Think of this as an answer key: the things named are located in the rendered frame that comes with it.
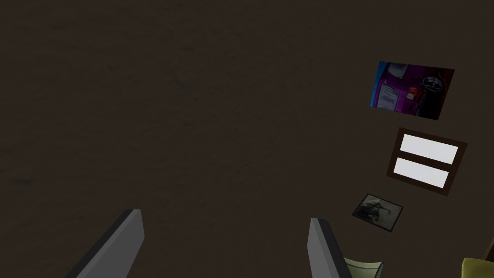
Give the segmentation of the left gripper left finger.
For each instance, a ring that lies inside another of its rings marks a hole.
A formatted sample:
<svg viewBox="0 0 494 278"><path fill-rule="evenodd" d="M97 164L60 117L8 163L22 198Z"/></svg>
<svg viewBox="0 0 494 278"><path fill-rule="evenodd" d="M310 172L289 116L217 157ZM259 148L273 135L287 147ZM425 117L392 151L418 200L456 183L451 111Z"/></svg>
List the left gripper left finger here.
<svg viewBox="0 0 494 278"><path fill-rule="evenodd" d="M139 209L126 209L64 278L127 278L145 238Z"/></svg>

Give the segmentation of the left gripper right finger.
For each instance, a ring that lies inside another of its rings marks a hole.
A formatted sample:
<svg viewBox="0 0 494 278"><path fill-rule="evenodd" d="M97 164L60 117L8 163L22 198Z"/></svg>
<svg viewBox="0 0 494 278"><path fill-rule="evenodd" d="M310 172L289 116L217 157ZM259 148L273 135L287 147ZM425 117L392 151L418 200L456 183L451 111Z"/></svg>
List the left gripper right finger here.
<svg viewBox="0 0 494 278"><path fill-rule="evenodd" d="M307 252L312 278L352 278L327 220L320 218L310 220Z"/></svg>

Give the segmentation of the pale green cushion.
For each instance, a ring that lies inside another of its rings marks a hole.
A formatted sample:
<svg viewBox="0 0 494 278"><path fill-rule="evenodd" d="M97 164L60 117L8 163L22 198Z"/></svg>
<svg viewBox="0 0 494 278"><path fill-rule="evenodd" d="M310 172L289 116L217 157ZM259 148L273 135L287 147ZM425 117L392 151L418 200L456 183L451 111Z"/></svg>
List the pale green cushion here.
<svg viewBox="0 0 494 278"><path fill-rule="evenodd" d="M380 278L384 262L364 263L345 258L352 278Z"/></svg>

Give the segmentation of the grey black framed picture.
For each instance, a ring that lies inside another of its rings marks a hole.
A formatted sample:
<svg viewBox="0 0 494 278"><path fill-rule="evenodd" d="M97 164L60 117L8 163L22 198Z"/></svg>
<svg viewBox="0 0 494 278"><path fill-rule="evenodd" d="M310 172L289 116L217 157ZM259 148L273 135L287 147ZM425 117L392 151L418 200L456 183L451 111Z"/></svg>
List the grey black framed picture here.
<svg viewBox="0 0 494 278"><path fill-rule="evenodd" d="M402 212L403 206L372 194L366 194L353 211L352 216L391 233Z"/></svg>

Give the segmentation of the dark framed window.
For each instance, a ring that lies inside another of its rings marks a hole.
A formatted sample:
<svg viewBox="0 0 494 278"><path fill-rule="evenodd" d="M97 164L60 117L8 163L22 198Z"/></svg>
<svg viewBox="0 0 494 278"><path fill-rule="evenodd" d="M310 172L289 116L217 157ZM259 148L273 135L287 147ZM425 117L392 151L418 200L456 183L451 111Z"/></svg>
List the dark framed window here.
<svg viewBox="0 0 494 278"><path fill-rule="evenodd" d="M468 144L398 128L386 175L448 196Z"/></svg>

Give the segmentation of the purple wall picture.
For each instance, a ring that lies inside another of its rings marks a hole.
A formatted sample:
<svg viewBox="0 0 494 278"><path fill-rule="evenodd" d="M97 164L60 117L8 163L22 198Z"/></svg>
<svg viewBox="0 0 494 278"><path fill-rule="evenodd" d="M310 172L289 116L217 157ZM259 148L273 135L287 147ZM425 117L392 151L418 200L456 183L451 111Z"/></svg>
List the purple wall picture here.
<svg viewBox="0 0 494 278"><path fill-rule="evenodd" d="M370 107L438 120L454 69L380 61Z"/></svg>

